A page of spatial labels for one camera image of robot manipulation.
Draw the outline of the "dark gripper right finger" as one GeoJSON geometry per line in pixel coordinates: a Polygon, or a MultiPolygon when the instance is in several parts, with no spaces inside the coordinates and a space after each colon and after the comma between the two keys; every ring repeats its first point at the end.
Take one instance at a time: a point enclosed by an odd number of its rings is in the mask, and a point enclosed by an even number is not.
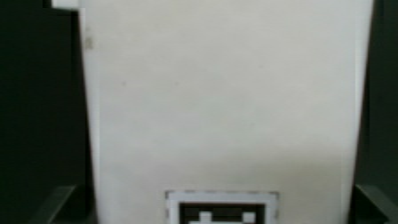
{"type": "Polygon", "coordinates": [[[398,206],[373,185],[355,186],[355,224],[398,224],[398,206]]]}

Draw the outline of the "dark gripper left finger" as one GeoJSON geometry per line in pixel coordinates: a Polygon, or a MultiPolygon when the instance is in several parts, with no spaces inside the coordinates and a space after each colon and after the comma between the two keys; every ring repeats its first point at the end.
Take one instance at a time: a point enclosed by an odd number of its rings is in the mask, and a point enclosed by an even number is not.
{"type": "Polygon", "coordinates": [[[74,186],[60,186],[55,188],[26,224],[53,224],[74,189],[74,186]]]}

